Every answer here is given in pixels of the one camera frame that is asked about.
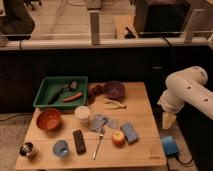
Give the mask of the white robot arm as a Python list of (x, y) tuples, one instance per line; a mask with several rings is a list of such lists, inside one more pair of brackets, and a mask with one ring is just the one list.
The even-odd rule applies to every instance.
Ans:
[(167, 89), (157, 102), (163, 109), (163, 129), (171, 128), (176, 121), (176, 114), (186, 103), (213, 120), (213, 92), (204, 87), (207, 81), (207, 72), (199, 66), (192, 66), (167, 76)]

